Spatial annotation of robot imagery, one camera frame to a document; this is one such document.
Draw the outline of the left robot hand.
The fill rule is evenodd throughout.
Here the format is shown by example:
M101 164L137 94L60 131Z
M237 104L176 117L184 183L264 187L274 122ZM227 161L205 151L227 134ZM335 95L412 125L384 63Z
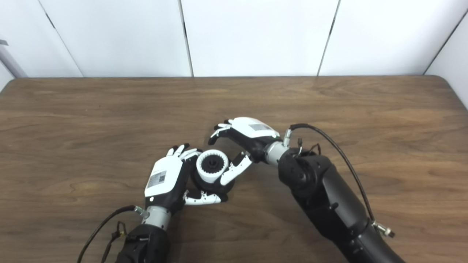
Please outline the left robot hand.
M166 156L154 163L144 190L145 210L159 207L171 214L184 206L211 205L227 202L226 194L207 190L189 190L189 178L197 172L197 160L202 150L189 149L189 144L175 145Z

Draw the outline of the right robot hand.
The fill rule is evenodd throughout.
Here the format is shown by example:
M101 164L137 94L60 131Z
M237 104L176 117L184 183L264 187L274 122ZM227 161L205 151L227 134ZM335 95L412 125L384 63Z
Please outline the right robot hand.
M276 167L279 159L288 151L278 131L254 118L240 117L219 123L214 127L208 144L214 145L220 137L232 140L244 150L220 176L219 182L223 186L231 183L253 163L263 162Z

